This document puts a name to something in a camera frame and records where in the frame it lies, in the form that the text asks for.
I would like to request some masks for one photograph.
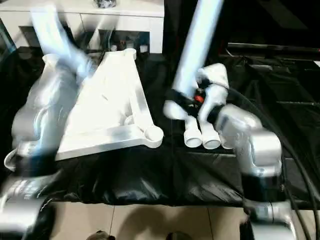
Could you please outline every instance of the black tablecloth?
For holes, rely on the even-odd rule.
[[[1,66],[1,157],[11,149],[13,117],[44,67],[41,57],[37,49],[20,48]],[[298,60],[220,57],[218,61],[225,64],[230,85],[271,118],[277,134],[293,146],[314,187],[319,188],[320,68],[312,61]],[[223,148],[187,148],[184,122],[163,115],[175,62],[151,55],[147,59],[139,57],[136,63],[153,121],[164,132],[162,145],[156,149],[135,146],[59,161],[61,176],[52,196],[58,201],[111,205],[240,206],[243,190],[233,153]],[[255,113],[232,94],[228,102]],[[294,198],[300,208],[308,208],[300,172],[291,156],[285,154]],[[8,173],[4,168],[1,171],[2,177]]]

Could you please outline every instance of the tile floor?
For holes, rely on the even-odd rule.
[[[60,220],[53,240],[86,240],[98,230],[116,240],[164,240],[168,233],[181,231],[194,240],[239,240],[242,208],[169,207],[149,205],[110,206],[105,204],[59,203]],[[311,211],[301,211],[314,235]],[[297,224],[298,239],[305,239]]]

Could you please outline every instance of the white pipe fitting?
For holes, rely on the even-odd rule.
[[[220,141],[221,141],[221,146],[224,149],[232,149],[232,147],[228,145],[227,141],[225,140],[225,138],[222,135],[219,134],[219,137],[220,137]]]
[[[184,144],[189,148],[196,148],[202,144],[202,135],[198,128],[197,119],[188,116],[185,123]]]
[[[216,149],[221,145],[219,134],[214,129],[214,126],[207,121],[200,121],[202,132],[202,145],[205,149]]]

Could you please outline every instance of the red component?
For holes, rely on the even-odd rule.
[[[196,95],[194,97],[194,99],[199,103],[203,103],[205,101],[205,99],[202,96],[199,96],[199,95]]]

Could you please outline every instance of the black cable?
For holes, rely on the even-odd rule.
[[[281,156],[281,162],[282,162],[283,180],[285,183],[287,183],[288,182],[287,161],[285,160],[284,155]],[[286,191],[286,195],[288,196],[288,198],[290,200],[291,206],[293,207],[293,209],[296,213],[296,216],[299,219],[299,222],[300,222],[300,225],[301,225],[301,228],[303,230],[303,233],[304,233],[306,240],[311,240],[307,225],[306,225],[305,220],[303,219],[303,217],[298,209],[298,206],[293,198],[289,184],[285,185],[285,191]]]
[[[257,114],[258,118],[263,119],[267,124],[269,124],[269,127],[275,131],[278,132],[277,127],[272,124],[272,120],[268,118],[267,115],[265,115],[256,105],[254,105],[251,100],[249,100],[246,96],[244,96],[242,93],[240,93],[239,91],[237,91],[236,89],[232,88],[232,87],[227,87],[223,84],[220,84],[218,82],[214,83],[215,85],[221,86],[227,90],[229,90],[230,92],[232,92],[233,94],[235,94],[237,97],[241,98],[242,100],[246,101],[252,108],[254,108],[255,114]],[[287,142],[286,139],[284,139],[280,134],[277,134],[277,136],[279,137],[280,141],[283,143],[284,148],[289,152],[289,154],[291,154],[294,162],[296,163],[303,182],[306,186],[307,192],[308,192],[308,197],[310,199],[311,205],[312,205],[312,211],[313,211],[313,215],[314,215],[314,222],[315,222],[315,239],[319,240],[319,215],[317,213],[317,203],[315,200],[315,196],[313,194],[313,190],[311,187],[311,180],[309,179],[309,176],[300,160],[300,158],[298,157],[298,155],[295,153],[294,149],[292,148],[292,146]]]

